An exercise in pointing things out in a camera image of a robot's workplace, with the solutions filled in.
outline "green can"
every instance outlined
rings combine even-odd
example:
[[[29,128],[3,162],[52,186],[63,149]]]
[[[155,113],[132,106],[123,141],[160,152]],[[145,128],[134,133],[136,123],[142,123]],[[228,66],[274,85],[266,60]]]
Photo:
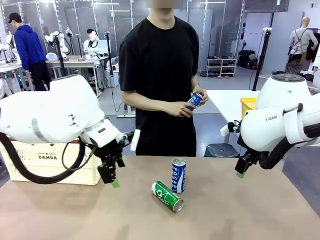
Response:
[[[161,202],[163,202],[172,212],[177,213],[184,207],[184,201],[177,196],[170,188],[160,181],[152,184],[151,190]]]

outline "black basket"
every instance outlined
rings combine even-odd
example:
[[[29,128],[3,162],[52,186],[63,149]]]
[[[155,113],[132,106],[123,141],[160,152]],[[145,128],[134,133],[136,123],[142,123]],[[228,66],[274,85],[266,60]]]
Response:
[[[299,74],[301,72],[302,67],[303,67],[303,64],[300,62],[300,60],[289,62],[285,66],[285,73]]]

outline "blue can in hand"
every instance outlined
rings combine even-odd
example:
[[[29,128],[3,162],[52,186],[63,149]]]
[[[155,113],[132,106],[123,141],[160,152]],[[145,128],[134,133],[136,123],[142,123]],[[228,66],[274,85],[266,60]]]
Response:
[[[172,191],[180,194],[185,191],[187,163],[182,158],[172,161]]]
[[[195,106],[198,106],[199,103],[201,102],[201,100],[202,100],[202,96],[199,93],[195,92],[193,94],[193,96],[190,98],[190,100],[188,101],[188,103],[195,105]],[[191,111],[194,110],[192,107],[189,107],[189,106],[187,107],[187,109],[189,109]]]

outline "yellow basket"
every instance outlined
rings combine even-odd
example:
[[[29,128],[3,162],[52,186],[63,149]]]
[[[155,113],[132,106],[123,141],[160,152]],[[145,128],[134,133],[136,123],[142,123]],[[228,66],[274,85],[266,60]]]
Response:
[[[256,97],[243,97],[240,102],[242,102],[242,119],[244,119],[247,110],[256,110]]]

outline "white storage box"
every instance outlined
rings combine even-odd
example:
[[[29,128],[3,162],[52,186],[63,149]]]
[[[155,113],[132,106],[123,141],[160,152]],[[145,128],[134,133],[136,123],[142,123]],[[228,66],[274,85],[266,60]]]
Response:
[[[62,152],[65,143],[38,143],[28,144],[19,141],[12,141],[23,164],[33,174],[43,177],[52,177],[66,169],[62,165]],[[12,181],[28,181],[14,166],[5,147],[0,143],[0,152],[8,169]],[[70,143],[64,153],[64,163],[70,167],[76,160],[79,152],[78,143]],[[85,155],[81,164],[89,157],[91,149],[85,147]],[[62,184],[96,185],[100,180],[97,167],[101,165],[101,159],[93,155],[89,162],[80,170],[75,171],[71,176],[60,181]]]

